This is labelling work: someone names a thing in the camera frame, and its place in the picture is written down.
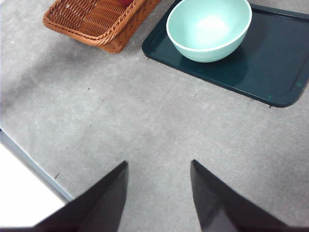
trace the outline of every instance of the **tray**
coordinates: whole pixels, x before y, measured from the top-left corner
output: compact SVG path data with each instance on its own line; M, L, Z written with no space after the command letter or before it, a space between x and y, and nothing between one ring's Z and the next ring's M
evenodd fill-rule
M145 39L147 57L271 106L299 99L309 79L309 15L252 4L252 23L240 47L220 61L198 63L182 56L167 36L167 17L179 2Z

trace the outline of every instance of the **white surface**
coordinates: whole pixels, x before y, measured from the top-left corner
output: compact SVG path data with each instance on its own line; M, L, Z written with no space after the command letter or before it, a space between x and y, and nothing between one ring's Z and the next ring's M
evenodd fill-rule
M65 203L0 144L0 226L33 226Z

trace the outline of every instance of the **plastic tray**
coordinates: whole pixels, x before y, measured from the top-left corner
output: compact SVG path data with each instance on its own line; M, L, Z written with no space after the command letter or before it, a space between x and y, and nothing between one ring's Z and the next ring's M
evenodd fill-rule
M251 5L240 47L213 63L182 56L166 33L176 0L143 43L145 55L175 69L275 107L295 103L309 79L309 15Z

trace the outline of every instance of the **red object in basket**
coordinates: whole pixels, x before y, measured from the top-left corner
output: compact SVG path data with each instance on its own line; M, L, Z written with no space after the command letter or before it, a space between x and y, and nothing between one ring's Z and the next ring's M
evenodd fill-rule
M121 4L123 4L124 6L129 6L131 4L131 2L133 2L133 0L119 0Z

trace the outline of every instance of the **ceramic bowl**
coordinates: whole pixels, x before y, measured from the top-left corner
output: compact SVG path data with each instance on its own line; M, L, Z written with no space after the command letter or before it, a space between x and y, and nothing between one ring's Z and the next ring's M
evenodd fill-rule
M214 62L238 48L251 19L247 0L182 0L171 11L166 27L169 38L185 57Z

